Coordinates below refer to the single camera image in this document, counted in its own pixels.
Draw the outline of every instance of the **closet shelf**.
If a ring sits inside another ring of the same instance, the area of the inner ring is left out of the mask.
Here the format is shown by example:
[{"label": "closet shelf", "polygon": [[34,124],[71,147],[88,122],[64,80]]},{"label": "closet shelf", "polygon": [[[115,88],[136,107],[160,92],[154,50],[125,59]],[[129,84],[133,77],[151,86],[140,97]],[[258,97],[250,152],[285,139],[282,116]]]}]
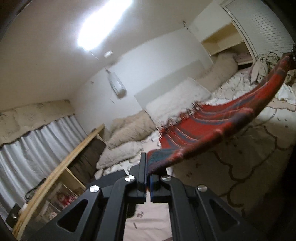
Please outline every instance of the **closet shelf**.
[{"label": "closet shelf", "polygon": [[215,55],[242,42],[241,35],[233,23],[230,23],[202,41],[202,45],[210,55]]},{"label": "closet shelf", "polygon": [[254,62],[253,60],[246,60],[246,61],[238,62],[237,64],[238,65],[244,65],[244,64],[252,64],[253,62]]}]

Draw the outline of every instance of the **louvered door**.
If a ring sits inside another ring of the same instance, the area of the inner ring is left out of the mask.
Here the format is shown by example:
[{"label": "louvered door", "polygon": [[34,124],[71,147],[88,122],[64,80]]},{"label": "louvered door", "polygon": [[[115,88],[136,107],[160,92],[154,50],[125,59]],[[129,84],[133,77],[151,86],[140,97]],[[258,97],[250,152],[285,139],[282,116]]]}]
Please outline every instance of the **louvered door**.
[{"label": "louvered door", "polygon": [[276,16],[261,0],[229,0],[222,5],[245,35],[255,55],[291,51],[293,39]]}]

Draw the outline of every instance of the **wooden board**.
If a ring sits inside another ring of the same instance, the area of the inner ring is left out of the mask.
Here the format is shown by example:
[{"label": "wooden board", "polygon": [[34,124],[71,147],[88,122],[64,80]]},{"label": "wooden board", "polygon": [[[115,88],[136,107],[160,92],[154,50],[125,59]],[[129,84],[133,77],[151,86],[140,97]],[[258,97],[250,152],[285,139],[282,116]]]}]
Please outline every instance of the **wooden board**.
[{"label": "wooden board", "polygon": [[238,65],[244,65],[244,64],[252,64],[254,61],[253,60],[246,60],[246,61],[242,61],[242,62],[238,62]]},{"label": "wooden board", "polygon": [[99,139],[99,140],[101,140],[101,141],[104,141],[104,140],[102,139],[102,137],[101,137],[99,134],[97,134],[96,137],[97,137],[97,139]]},{"label": "wooden board", "polygon": [[83,185],[83,183],[79,181],[78,178],[75,177],[74,174],[68,168],[66,168],[63,171],[63,173],[59,176],[58,180],[65,184],[65,186],[72,191],[78,188],[86,190],[86,186]]},{"label": "wooden board", "polygon": [[90,133],[62,162],[58,167],[49,175],[46,181],[38,188],[33,198],[29,201],[27,208],[20,215],[12,234],[17,240],[20,240],[22,234],[35,212],[38,205],[43,200],[44,196],[50,190],[51,186],[57,181],[59,176],[65,171],[68,165],[77,157],[77,155],[92,141],[92,139],[105,127],[104,124],[100,125],[98,129]]}]

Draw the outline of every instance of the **bedding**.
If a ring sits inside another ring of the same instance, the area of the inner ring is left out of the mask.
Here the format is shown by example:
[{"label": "bedding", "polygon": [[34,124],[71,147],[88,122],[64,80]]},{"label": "bedding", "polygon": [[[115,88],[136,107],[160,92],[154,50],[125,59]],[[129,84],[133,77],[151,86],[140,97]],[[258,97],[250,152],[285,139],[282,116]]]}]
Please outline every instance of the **bedding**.
[{"label": "bedding", "polygon": [[211,92],[216,90],[237,72],[238,65],[234,59],[235,56],[235,53],[220,53],[210,70],[198,78],[197,82]]},{"label": "bedding", "polygon": [[117,118],[114,119],[112,121],[111,127],[110,127],[110,132],[111,135],[116,131],[119,130],[123,127],[125,127],[128,124],[133,123],[136,119],[138,119],[145,111],[142,110],[139,113],[135,114],[135,115],[130,115],[128,117],[124,117],[124,118]]},{"label": "bedding", "polygon": [[[208,103],[227,103],[252,90],[256,84],[250,84],[248,72],[238,71]],[[273,98],[236,135],[174,165],[172,175],[186,185],[205,184],[237,212],[248,215],[283,175],[296,143],[295,120],[296,106]]]},{"label": "bedding", "polygon": [[[141,152],[147,153],[150,150],[160,149],[161,146],[160,146],[160,141],[159,141],[159,132],[154,131],[153,133],[151,133],[150,136],[148,136],[146,139],[142,140],[140,143],[142,144],[142,148],[143,148],[143,150]],[[98,171],[99,173],[97,174],[96,179],[99,179],[102,175],[105,176],[105,175],[108,175],[112,172],[117,172],[120,170],[124,170],[126,172],[126,174],[128,175],[130,168],[132,166],[135,166],[140,163],[141,152],[139,152],[135,157],[133,157],[129,160],[125,160],[123,162],[120,162],[118,164],[115,164],[111,167],[104,169],[103,172],[101,170],[99,170]]]},{"label": "bedding", "polygon": [[151,101],[146,106],[146,111],[150,115],[158,129],[165,125],[168,119],[177,119],[181,112],[185,112],[192,107],[195,101],[205,101],[209,99],[211,93],[194,79],[188,78],[178,84],[171,91]]},{"label": "bedding", "polygon": [[[257,81],[260,83],[265,76],[276,66],[278,61],[281,59],[275,53],[267,53],[258,55],[251,72],[251,83]],[[284,81],[285,84],[291,83],[295,81],[296,70],[288,71],[286,79]]]},{"label": "bedding", "polygon": [[287,101],[289,104],[296,105],[296,85],[288,86],[283,84],[275,97],[279,100]]},{"label": "bedding", "polygon": [[135,157],[141,150],[143,150],[141,142],[127,142],[112,150],[105,148],[96,163],[96,168],[99,170],[101,168],[110,167],[114,164]]},{"label": "bedding", "polygon": [[192,111],[180,115],[181,122],[169,123],[161,130],[161,150],[147,154],[148,175],[201,154],[249,124],[273,99],[287,72],[295,68],[292,54],[277,66],[253,90],[225,104],[194,104]]},{"label": "bedding", "polygon": [[107,144],[109,149],[129,141],[143,140],[156,129],[155,124],[145,111],[141,111],[135,116],[128,117],[128,120],[133,119],[133,121],[129,124],[125,124],[113,133]]}]

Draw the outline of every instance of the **ceiling light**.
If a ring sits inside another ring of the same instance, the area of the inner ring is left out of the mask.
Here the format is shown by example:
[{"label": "ceiling light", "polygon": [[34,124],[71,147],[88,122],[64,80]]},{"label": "ceiling light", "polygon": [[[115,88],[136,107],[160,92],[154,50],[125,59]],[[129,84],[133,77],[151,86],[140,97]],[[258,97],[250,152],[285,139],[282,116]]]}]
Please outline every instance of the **ceiling light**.
[{"label": "ceiling light", "polygon": [[132,0],[110,0],[93,13],[82,25],[78,45],[91,50],[98,46],[112,31]]}]

